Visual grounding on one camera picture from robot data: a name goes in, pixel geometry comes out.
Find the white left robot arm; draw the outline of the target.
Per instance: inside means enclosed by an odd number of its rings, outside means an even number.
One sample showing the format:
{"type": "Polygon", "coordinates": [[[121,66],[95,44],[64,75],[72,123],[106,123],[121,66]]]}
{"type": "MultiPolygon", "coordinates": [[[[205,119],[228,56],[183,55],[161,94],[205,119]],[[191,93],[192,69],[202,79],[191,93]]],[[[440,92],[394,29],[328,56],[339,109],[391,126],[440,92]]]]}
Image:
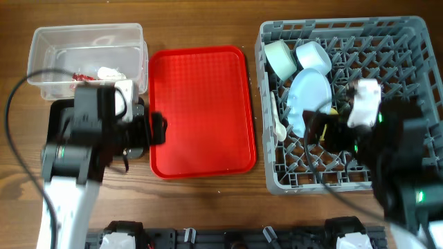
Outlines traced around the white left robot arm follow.
{"type": "Polygon", "coordinates": [[[115,158],[128,165],[133,149],[163,144],[167,127],[161,113],[139,100],[131,80],[84,80],[72,98],[54,101],[41,152],[42,181],[29,176],[43,198],[37,247],[84,248],[106,167],[115,158]]]}

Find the light blue bowl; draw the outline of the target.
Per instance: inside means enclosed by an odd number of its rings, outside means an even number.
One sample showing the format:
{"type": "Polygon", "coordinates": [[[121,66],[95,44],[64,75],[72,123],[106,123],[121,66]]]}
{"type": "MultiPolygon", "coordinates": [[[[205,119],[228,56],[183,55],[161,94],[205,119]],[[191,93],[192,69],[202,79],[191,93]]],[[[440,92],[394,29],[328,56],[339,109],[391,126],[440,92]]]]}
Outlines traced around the light blue bowl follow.
{"type": "Polygon", "coordinates": [[[332,62],[325,49],[314,41],[309,41],[296,48],[296,57],[300,65],[317,70],[322,75],[327,75],[332,69],[332,62]]]}

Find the mint green bowl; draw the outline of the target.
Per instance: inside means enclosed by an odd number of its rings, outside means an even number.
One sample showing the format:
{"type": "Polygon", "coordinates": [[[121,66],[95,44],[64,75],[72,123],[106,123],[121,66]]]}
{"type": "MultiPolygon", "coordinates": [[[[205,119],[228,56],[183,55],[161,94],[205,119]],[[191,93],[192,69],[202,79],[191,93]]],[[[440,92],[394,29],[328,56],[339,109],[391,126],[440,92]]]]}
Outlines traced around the mint green bowl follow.
{"type": "Polygon", "coordinates": [[[264,52],[270,67],[282,81],[288,80],[296,72],[296,60],[284,41],[278,40],[265,45],[264,52]]]}

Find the white plastic fork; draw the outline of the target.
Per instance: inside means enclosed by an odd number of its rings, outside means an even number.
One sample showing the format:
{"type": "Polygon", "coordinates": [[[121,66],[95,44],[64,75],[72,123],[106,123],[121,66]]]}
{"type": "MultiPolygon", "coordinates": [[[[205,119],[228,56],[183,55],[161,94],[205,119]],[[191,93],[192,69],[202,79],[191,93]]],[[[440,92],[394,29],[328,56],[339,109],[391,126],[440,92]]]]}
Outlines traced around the white plastic fork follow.
{"type": "Polygon", "coordinates": [[[327,131],[327,124],[325,124],[325,126],[323,128],[322,135],[320,136],[320,141],[324,141],[325,140],[326,131],[327,131]]]}

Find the yellow plastic cup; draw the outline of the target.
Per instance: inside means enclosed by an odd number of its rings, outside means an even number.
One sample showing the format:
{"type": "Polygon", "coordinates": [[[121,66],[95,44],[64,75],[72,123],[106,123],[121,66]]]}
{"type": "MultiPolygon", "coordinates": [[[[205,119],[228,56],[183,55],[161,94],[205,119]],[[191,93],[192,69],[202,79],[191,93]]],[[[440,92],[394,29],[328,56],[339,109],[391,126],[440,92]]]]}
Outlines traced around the yellow plastic cup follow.
{"type": "Polygon", "coordinates": [[[336,109],[334,109],[334,108],[331,108],[331,109],[329,110],[329,114],[330,114],[331,116],[335,116],[335,115],[338,115],[338,111],[337,111],[336,109]]]}

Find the red strawberry cake wrapper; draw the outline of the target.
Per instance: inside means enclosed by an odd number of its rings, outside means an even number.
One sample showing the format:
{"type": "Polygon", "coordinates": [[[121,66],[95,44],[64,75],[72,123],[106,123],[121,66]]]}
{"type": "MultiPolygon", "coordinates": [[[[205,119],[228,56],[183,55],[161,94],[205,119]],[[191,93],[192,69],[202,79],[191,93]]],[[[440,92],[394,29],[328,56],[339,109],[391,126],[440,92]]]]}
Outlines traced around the red strawberry cake wrapper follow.
{"type": "MultiPolygon", "coordinates": [[[[72,82],[82,82],[83,84],[89,84],[91,81],[94,81],[94,80],[96,80],[96,78],[90,77],[90,76],[84,75],[84,74],[79,74],[79,73],[74,73],[71,78],[72,82]]],[[[75,91],[76,87],[77,87],[77,84],[72,83],[70,85],[70,89],[72,91],[75,91]]]]}

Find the white plastic spoon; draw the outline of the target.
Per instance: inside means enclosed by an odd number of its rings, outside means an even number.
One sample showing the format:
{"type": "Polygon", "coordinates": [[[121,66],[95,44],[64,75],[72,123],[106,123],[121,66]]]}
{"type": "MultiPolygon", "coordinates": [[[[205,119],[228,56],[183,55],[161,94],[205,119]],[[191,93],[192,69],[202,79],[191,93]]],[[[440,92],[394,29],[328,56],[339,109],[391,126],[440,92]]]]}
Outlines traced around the white plastic spoon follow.
{"type": "Polygon", "coordinates": [[[287,137],[287,130],[279,119],[277,103],[273,93],[270,93],[270,99],[274,123],[274,134],[276,135],[278,142],[284,142],[285,138],[287,137]]]}

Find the light blue plate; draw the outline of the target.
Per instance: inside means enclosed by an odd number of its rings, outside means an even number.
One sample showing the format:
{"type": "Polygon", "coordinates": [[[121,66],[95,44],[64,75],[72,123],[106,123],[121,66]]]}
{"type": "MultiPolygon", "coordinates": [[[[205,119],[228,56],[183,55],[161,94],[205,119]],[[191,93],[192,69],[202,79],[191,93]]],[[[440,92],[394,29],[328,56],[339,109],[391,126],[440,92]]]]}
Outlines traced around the light blue plate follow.
{"type": "Polygon", "coordinates": [[[332,98],[328,79],[314,68],[301,70],[291,83],[287,98],[290,112],[287,116],[293,133],[302,138],[305,134],[303,111],[315,111],[318,106],[332,98]]]}

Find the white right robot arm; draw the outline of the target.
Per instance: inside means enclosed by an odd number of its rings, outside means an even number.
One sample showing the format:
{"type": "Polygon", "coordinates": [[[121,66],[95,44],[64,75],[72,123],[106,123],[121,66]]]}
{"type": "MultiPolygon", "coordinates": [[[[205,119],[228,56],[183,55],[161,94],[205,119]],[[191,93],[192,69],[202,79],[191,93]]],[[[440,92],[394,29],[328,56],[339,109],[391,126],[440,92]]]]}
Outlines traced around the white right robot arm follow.
{"type": "Polygon", "coordinates": [[[422,159],[427,123],[412,102],[383,101],[371,127],[347,126],[349,117],[304,111],[305,144],[319,141],[348,151],[371,173],[372,191],[399,248],[442,247],[442,174],[422,159]]]}

